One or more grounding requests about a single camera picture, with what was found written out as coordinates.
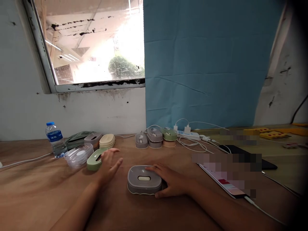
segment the wooden table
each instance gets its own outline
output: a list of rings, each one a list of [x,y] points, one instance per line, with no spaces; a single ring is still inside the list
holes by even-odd
[[[281,124],[281,125],[267,125],[262,126],[270,129],[274,128],[299,128],[299,126],[294,126],[291,124]],[[238,127],[238,128],[228,128],[230,130],[243,130],[248,128]],[[210,136],[216,141],[220,141],[219,129],[204,129],[195,130],[199,134]],[[278,139],[275,141],[279,142],[290,142],[298,144],[306,144],[308,142],[308,137],[291,135],[287,139]],[[260,140],[258,146],[249,145],[236,145],[239,148],[249,152],[249,153],[261,153],[262,159],[267,160],[275,164],[278,169],[276,170],[264,170],[264,172],[280,182],[281,184],[289,187],[299,194],[304,193],[304,183],[302,177],[305,176],[306,165],[308,164],[308,149],[298,148],[298,149],[286,149],[281,143],[275,143],[270,141]]]
[[[221,228],[189,197],[155,199],[131,194],[127,173],[133,165],[164,163],[196,178],[213,191],[229,197],[201,168],[191,161],[192,152],[180,146],[139,150],[134,137],[116,138],[115,155],[124,161],[108,188],[102,192],[89,219],[87,230],[220,230]],[[208,146],[208,150],[217,149]],[[0,142],[0,160],[8,165],[42,156],[51,151],[47,140]],[[66,161],[44,159],[0,170],[1,230],[49,230],[76,201],[93,179],[94,172],[72,171]],[[261,213],[244,199],[236,203]],[[277,219],[288,222],[298,199],[289,191],[262,177],[256,204]]]

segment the window frame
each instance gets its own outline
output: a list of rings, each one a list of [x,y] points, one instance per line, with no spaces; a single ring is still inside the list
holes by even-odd
[[[145,78],[58,85],[34,0],[22,0],[51,93],[145,87]]]

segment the green cloth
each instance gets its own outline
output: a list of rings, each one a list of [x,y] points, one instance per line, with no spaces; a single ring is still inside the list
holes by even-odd
[[[91,135],[92,133],[94,132],[83,131],[83,132],[79,132],[67,138],[65,140],[67,150],[71,150],[79,145],[82,145],[84,143],[84,138],[86,138],[88,135]]]

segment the blue curtain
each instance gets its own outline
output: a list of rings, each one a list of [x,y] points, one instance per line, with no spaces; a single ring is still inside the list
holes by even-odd
[[[147,125],[251,126],[283,4],[144,0]]]

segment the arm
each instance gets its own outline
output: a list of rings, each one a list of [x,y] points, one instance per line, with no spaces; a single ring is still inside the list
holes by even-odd
[[[97,197],[102,188],[113,179],[123,158],[112,166],[113,154],[119,149],[108,149],[101,155],[102,166],[95,173],[94,180],[86,187],[75,204],[54,224],[51,231],[82,231],[94,207]]]
[[[275,221],[254,213],[230,199],[214,193],[186,176],[163,164],[147,167],[163,178],[168,187],[155,194],[156,198],[188,195],[194,199],[224,230],[275,230],[281,228]]]

